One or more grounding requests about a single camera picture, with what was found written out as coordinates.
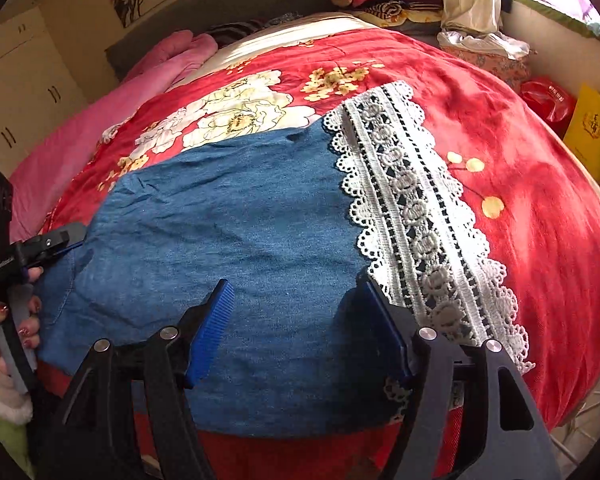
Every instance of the red floral blanket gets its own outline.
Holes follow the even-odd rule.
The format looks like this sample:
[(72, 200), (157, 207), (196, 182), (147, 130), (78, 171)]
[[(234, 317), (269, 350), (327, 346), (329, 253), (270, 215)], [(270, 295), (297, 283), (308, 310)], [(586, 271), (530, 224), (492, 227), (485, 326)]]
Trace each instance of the red floral blanket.
[[(45, 227), (89, 222), (129, 171), (205, 142), (308, 125), (348, 96), (400, 79), (413, 87), (436, 150), (464, 185), (491, 257), (507, 267), (516, 323), (527, 330), (528, 361), (536, 364), (525, 380), (553, 428), (600, 375), (600, 200), (504, 83), (400, 34), (356, 30), (278, 48), (151, 99), (106, 132)], [(63, 391), (66, 378), (48, 367), (42, 373)], [(455, 410), (441, 470), (451, 464), (459, 420)], [(203, 433), (202, 441), (220, 479), (335, 479), (360, 458), (382, 466), (396, 432), (293, 441)]]

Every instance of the red bag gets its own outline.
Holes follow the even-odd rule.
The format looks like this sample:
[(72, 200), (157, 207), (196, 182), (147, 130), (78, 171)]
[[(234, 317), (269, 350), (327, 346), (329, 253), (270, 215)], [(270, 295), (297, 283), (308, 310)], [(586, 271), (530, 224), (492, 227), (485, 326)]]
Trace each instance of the red bag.
[(560, 138), (564, 137), (576, 107), (575, 97), (544, 76), (522, 83), (520, 97)]

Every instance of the metal screw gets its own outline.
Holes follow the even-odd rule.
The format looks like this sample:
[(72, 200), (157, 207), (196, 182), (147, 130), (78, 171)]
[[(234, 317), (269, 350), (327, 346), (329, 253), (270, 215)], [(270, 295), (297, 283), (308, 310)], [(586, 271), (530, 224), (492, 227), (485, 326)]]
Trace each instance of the metal screw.
[(111, 346), (111, 343), (109, 342), (108, 339), (98, 339), (94, 344), (93, 344), (93, 349), (96, 352), (106, 352), (107, 350), (109, 350), (109, 347)]
[(433, 341), (438, 336), (438, 334), (436, 334), (436, 331), (432, 328), (429, 328), (428, 326), (418, 330), (418, 335), (421, 338), (426, 339), (427, 341)]
[(166, 341), (175, 338), (178, 335), (178, 329), (174, 326), (168, 326), (160, 330), (160, 337)]
[(487, 341), (487, 350), (497, 354), (500, 350), (502, 350), (502, 344), (500, 341), (496, 341), (495, 339), (489, 339)]

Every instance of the denim garment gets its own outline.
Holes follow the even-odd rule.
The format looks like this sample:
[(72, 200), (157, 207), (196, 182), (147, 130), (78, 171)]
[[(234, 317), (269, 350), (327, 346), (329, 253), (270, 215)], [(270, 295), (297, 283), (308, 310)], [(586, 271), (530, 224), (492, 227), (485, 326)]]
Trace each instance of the denim garment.
[(206, 144), (125, 175), (82, 247), (47, 269), (40, 358), (74, 373), (101, 337), (144, 340), (220, 278), (236, 306), (208, 378), (202, 430), (291, 437), (386, 423), (398, 404), (363, 313), (368, 260), (322, 121)]

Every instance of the human hand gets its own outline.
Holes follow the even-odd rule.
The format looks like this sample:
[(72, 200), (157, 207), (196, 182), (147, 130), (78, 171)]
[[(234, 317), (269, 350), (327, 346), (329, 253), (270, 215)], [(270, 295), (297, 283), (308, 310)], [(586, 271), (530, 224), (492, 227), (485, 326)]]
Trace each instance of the human hand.
[[(33, 269), (29, 269), (29, 281), (31, 283), (35, 282), (42, 274), (42, 267), (34, 267)], [(18, 329), (18, 334), (22, 339), (22, 343), (26, 348), (37, 348), (40, 345), (40, 336), (38, 332), (40, 330), (40, 322), (38, 320), (38, 312), (42, 307), (42, 302), (40, 298), (37, 296), (32, 296), (29, 300), (29, 312), (31, 316), (29, 319), (24, 320)], [(2, 303), (0, 303), (0, 323), (2, 323), (6, 317), (8, 312), (8, 307)], [(7, 374), (7, 365), (4, 362), (4, 359), (0, 355), (0, 371), (4, 374)]]

